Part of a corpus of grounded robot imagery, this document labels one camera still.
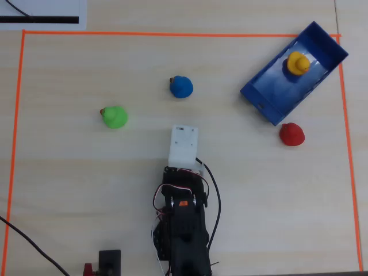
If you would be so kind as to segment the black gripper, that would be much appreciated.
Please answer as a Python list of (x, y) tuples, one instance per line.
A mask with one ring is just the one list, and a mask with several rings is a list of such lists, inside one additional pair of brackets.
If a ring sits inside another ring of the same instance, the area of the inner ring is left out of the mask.
[(199, 173), (189, 169), (165, 167), (161, 193), (167, 198), (182, 198), (190, 195), (202, 202), (208, 200), (208, 182)]

